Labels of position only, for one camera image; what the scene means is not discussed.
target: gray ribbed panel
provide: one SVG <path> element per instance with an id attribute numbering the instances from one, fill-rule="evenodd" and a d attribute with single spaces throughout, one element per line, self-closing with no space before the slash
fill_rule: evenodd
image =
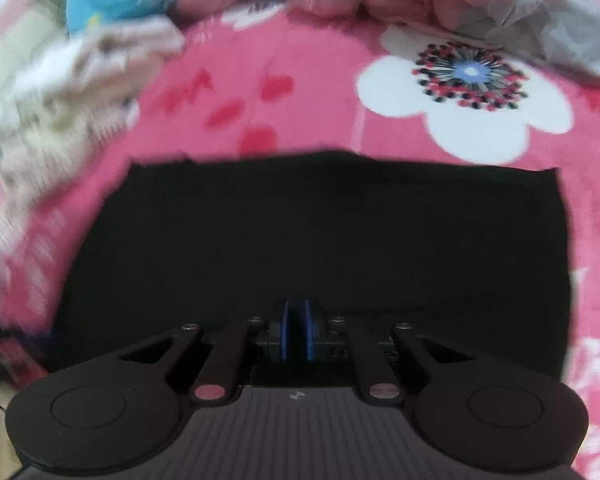
<path id="1" fill-rule="evenodd" d="M 421 441 L 399 410 L 369 406 L 350 388 L 302 391 L 293 400 L 295 390 L 245 388 L 229 406 L 197 411 L 160 455 L 94 480 L 582 480 L 567 466 L 526 476 L 476 470 Z"/>

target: white flower print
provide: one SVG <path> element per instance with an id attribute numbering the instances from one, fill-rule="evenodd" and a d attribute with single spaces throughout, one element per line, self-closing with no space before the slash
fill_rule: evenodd
<path id="1" fill-rule="evenodd" d="M 284 9 L 285 4 L 276 0 L 253 0 L 226 10 L 220 22 L 232 25 L 234 30 L 244 30 L 261 22 L 266 22 Z"/>
<path id="2" fill-rule="evenodd" d="M 600 389 L 600 339 L 580 338 L 568 352 L 565 383 L 586 402 L 590 388 Z"/>
<path id="3" fill-rule="evenodd" d="M 584 441 L 580 446 L 580 453 L 588 455 L 600 454 L 600 426 L 590 424 Z"/>
<path id="4" fill-rule="evenodd" d="M 563 134 L 573 126 L 570 104 L 526 64 L 456 41 L 390 26 L 389 51 L 358 77 L 358 97 L 391 118 L 424 114 L 447 153 L 476 164 L 505 164 L 525 153 L 528 126 Z"/>
<path id="5" fill-rule="evenodd" d="M 600 480 L 600 454 L 594 456 L 585 469 L 585 478 L 588 480 Z"/>

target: round black pad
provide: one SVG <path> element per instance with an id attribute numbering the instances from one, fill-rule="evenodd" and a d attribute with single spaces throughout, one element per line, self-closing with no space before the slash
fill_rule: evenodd
<path id="1" fill-rule="evenodd" d="M 51 413 L 60 424 L 77 430 L 112 424 L 125 410 L 125 397 L 105 386 L 69 390 L 61 394 L 51 407 Z"/>
<path id="2" fill-rule="evenodd" d="M 7 428 L 21 458 L 66 474 L 112 472 L 142 462 L 174 434 L 176 394 L 165 384 L 71 385 L 45 380 L 17 395 Z"/>
<path id="3" fill-rule="evenodd" d="M 542 415 L 542 401 L 515 386 L 490 386 L 469 397 L 475 418 L 496 428 L 524 428 Z"/>
<path id="4" fill-rule="evenodd" d="M 570 463 L 587 431 L 579 397 L 558 381 L 512 367 L 445 365 L 418 395 L 414 421 L 440 451 L 494 472 Z"/>

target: small logo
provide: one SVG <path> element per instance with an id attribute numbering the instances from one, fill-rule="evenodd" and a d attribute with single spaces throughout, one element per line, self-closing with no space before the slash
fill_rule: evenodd
<path id="1" fill-rule="evenodd" d="M 306 393 L 301 392 L 300 390 L 296 390 L 292 394 L 289 394 L 289 399 L 293 399 L 293 400 L 302 400 L 305 397 L 306 397 Z"/>

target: pink bedsheet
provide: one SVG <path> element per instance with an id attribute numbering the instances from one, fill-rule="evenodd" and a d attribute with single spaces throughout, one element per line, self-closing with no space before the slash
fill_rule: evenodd
<path id="1" fill-rule="evenodd" d="M 416 32 L 325 22 L 279 4 L 211 17 L 188 31 L 187 45 L 139 97 L 139 120 L 128 134 L 8 230 L 10 240 L 0 244 L 0 321 L 49 329 L 72 258 L 130 160 L 345 148 L 383 158 L 558 167 L 575 310 L 564 379 L 590 413 L 575 466 L 600 480 L 600 89 Z M 448 56 L 456 56 L 452 70 Z"/>

